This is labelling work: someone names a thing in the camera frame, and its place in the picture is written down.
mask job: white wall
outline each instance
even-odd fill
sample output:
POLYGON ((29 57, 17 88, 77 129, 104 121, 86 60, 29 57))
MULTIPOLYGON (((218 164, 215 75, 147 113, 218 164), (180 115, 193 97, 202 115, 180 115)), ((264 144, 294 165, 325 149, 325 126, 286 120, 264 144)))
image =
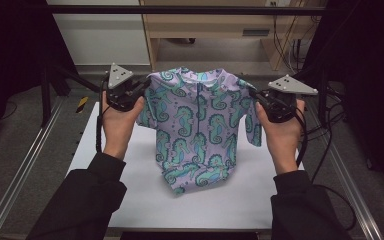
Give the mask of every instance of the white wall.
MULTIPOLYGON (((139 5, 138 0, 47 0, 49 5, 139 5)), ((140 15, 54 14, 76 65, 149 65, 140 15)))

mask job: hand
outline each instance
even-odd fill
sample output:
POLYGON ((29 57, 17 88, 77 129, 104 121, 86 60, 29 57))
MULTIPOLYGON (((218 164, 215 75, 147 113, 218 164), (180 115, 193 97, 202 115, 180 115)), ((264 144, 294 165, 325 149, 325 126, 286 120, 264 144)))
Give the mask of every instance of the hand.
MULTIPOLYGON (((304 112, 305 102, 297 100, 297 108, 304 112)), ((296 171, 295 152, 301 135, 301 124, 296 118, 284 123, 272 123, 269 121, 263 106, 257 102, 257 116, 266 132, 267 147, 273 158, 276 173, 296 171)))
POLYGON ((132 110, 128 112, 120 112, 114 108, 108 108, 107 93, 103 92, 102 110, 105 111, 105 109, 108 108, 102 116, 102 125, 104 127, 106 139, 104 153, 121 160, 124 159, 127 145, 132 136, 135 120, 142 111, 144 104, 145 99, 140 97, 132 110))

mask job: white table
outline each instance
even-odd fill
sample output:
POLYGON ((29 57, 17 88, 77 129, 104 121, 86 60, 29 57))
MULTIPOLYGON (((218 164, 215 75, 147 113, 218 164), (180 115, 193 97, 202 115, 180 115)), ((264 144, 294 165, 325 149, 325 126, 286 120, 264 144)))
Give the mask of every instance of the white table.
MULTIPOLYGON (((69 170, 88 167, 95 155, 98 104, 69 170)), ((275 170, 266 147, 248 143, 240 123, 237 166, 221 184, 176 196, 155 162, 155 130, 135 125, 121 181, 128 190, 109 227, 129 231, 259 231, 271 228, 275 170)))

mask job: patterned shirt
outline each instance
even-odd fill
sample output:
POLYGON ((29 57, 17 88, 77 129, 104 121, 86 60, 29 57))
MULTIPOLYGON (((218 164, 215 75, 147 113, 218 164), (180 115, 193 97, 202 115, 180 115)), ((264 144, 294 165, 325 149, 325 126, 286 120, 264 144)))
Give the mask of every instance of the patterned shirt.
POLYGON ((185 67, 150 74, 136 122, 156 129, 156 161, 175 193, 226 180, 236 166, 240 119, 248 141, 261 146, 261 125, 250 84, 224 69, 185 67))

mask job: black jacket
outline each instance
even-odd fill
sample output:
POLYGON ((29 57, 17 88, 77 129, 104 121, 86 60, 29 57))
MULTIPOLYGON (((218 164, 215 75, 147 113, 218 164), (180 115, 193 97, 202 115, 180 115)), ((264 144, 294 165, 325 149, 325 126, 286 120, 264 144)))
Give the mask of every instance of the black jacket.
MULTIPOLYGON (((127 191, 119 181, 125 165, 97 153, 88 169, 71 171, 27 239, 103 239, 127 191)), ((305 171, 282 174, 274 181, 278 194, 271 198, 272 239, 351 239, 326 192, 314 187, 305 171)))

